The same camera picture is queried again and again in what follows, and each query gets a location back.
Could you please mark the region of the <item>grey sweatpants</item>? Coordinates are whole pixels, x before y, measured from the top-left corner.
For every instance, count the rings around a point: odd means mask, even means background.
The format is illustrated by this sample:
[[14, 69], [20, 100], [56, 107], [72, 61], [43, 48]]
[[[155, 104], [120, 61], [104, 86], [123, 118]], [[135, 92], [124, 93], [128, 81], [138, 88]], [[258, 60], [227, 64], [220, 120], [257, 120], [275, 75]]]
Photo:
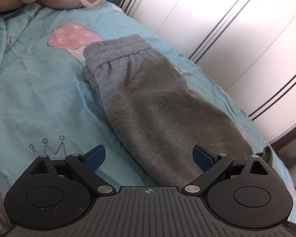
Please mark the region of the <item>grey sweatpants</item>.
[[201, 175], [201, 145], [246, 160], [267, 152], [223, 110], [190, 89], [174, 64], [138, 35], [84, 49], [86, 81], [124, 148], [159, 184], [183, 187]]

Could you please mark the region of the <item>light blue bed sheet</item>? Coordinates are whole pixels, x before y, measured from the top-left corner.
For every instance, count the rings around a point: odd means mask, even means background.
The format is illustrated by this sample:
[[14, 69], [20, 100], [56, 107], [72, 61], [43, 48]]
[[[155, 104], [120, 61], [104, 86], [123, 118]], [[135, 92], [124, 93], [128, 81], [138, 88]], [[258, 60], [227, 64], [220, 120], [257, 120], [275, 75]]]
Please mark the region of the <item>light blue bed sheet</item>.
[[[205, 194], [159, 184], [124, 148], [85, 79], [84, 49], [132, 35], [254, 141], [263, 139], [200, 67], [113, 4], [31, 3], [0, 15], [0, 236], [296, 236], [296, 192], [266, 143], [267, 152], [232, 157]], [[91, 195], [65, 164], [98, 145], [106, 159], [96, 174], [113, 195]]]

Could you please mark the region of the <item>white wardrobe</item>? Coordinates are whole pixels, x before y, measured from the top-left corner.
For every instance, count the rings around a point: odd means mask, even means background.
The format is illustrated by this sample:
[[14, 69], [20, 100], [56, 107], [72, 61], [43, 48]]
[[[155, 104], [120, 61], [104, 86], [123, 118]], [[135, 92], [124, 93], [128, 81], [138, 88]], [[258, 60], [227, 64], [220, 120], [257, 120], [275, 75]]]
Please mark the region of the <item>white wardrobe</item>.
[[296, 0], [123, 0], [198, 65], [268, 142], [296, 127]]

